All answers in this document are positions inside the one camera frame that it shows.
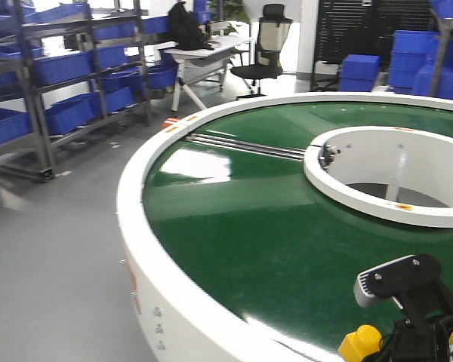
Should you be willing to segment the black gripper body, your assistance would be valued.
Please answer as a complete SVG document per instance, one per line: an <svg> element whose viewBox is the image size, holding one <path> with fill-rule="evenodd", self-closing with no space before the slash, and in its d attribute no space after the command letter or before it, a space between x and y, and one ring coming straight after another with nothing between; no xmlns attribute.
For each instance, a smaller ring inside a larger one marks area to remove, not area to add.
<svg viewBox="0 0 453 362"><path fill-rule="evenodd" d="M419 333L408 319L394 323L383 337L380 349L363 361L453 361L453 315L437 314L427 319L427 332Z"/></svg>

